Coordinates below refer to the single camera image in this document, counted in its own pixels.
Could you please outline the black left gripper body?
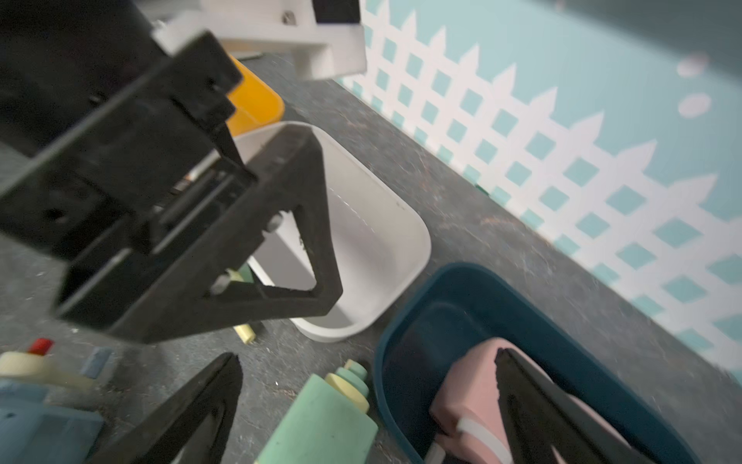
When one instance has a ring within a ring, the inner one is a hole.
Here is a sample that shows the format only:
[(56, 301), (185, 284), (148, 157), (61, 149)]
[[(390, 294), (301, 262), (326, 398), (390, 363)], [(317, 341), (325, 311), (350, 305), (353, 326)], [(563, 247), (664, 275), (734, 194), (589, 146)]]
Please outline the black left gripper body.
[(108, 231), (151, 251), (155, 205), (212, 151), (246, 191), (227, 127), (242, 79), (213, 34), (166, 50), (131, 1), (3, 2), (1, 139), (27, 158), (3, 234), (67, 261)]

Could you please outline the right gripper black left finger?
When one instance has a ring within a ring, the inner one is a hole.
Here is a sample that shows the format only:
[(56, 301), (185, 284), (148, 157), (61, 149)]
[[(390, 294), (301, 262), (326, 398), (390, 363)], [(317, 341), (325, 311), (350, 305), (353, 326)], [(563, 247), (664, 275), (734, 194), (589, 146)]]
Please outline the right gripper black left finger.
[(143, 423), (90, 463), (220, 463), (243, 386), (236, 354), (203, 368)]

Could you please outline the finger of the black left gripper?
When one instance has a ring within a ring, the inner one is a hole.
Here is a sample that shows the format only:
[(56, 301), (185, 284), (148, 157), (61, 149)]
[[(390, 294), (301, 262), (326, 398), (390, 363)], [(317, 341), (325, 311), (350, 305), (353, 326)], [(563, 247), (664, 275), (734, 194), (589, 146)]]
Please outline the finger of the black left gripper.
[[(336, 263), (323, 149), (312, 129), (281, 129), (243, 169), (216, 162), (197, 183), (203, 196), (153, 251), (126, 247), (108, 259), (84, 253), (69, 270), (55, 317), (112, 338), (151, 344), (248, 322), (321, 316), (343, 292)], [(264, 243), (270, 221), (289, 212), (315, 276), (309, 290), (255, 283), (246, 312), (229, 284), (212, 287)]]

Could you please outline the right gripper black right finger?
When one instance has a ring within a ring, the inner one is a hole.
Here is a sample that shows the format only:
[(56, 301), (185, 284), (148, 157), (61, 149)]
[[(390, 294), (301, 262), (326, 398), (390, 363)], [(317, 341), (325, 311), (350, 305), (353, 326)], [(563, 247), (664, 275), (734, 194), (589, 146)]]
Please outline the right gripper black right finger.
[(512, 349), (496, 357), (500, 413), (515, 463), (649, 463)]

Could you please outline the pink sharpener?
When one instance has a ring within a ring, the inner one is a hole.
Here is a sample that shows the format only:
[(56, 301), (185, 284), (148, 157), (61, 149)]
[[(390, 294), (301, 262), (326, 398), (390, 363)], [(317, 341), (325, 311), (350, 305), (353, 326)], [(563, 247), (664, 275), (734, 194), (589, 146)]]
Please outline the pink sharpener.
[[(475, 346), (452, 365), (433, 400), (430, 413), (442, 430), (435, 436), (425, 462), (444, 463), (457, 458), (465, 463), (515, 463), (500, 413), (496, 357), (501, 349), (516, 351), (556, 384), (527, 353), (504, 338), (491, 338)], [(632, 448), (591, 406), (565, 393), (599, 425)]]

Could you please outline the yellow plastic storage tub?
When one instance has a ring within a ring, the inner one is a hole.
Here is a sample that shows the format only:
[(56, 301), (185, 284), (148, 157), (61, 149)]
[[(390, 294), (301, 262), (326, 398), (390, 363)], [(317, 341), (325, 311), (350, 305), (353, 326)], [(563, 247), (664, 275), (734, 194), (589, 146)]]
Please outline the yellow plastic storage tub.
[(244, 135), (279, 122), (285, 112), (282, 98), (239, 60), (231, 60), (243, 78), (228, 96), (235, 106), (235, 113), (227, 121), (231, 135)]

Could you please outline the dark teal storage tub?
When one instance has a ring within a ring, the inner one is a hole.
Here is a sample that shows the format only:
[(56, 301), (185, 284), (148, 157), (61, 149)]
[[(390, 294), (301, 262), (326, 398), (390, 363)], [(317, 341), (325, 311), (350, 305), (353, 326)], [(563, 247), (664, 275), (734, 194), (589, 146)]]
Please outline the dark teal storage tub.
[(471, 348), (505, 338), (656, 463), (697, 463), (679, 434), (602, 363), (492, 271), (446, 265), (386, 327), (373, 379), (380, 416), (399, 448), (421, 463), (437, 429), (428, 409), (450, 367)]

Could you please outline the white plastic storage tub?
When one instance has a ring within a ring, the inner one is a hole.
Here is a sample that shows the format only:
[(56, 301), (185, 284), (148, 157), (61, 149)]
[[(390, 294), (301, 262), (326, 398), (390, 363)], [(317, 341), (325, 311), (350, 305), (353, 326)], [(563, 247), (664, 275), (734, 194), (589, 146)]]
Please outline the white plastic storage tub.
[[(235, 139), (244, 160), (288, 127), (312, 129), (326, 171), (330, 230), (343, 293), (325, 316), (293, 318), (308, 338), (324, 343), (369, 328), (413, 283), (431, 256), (431, 237), (417, 212), (325, 131), (281, 122)], [(291, 213), (247, 260), (256, 279), (271, 286), (309, 289), (313, 272)]]

